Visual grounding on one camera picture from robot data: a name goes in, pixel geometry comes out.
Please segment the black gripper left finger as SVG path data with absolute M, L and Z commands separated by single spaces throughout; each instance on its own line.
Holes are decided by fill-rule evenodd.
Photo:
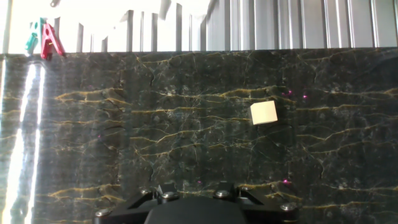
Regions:
M 94 224 L 145 223 L 153 208 L 178 199 L 179 193 L 174 185 L 159 185 L 156 189 L 141 188 L 116 207 L 98 210 L 94 214 Z

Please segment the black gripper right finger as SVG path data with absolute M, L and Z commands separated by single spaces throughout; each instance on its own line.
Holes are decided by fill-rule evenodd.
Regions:
M 232 202 L 246 223 L 299 223 L 299 206 L 295 202 L 278 202 L 266 197 L 255 187 L 235 187 L 231 182 L 220 182 L 214 199 Z

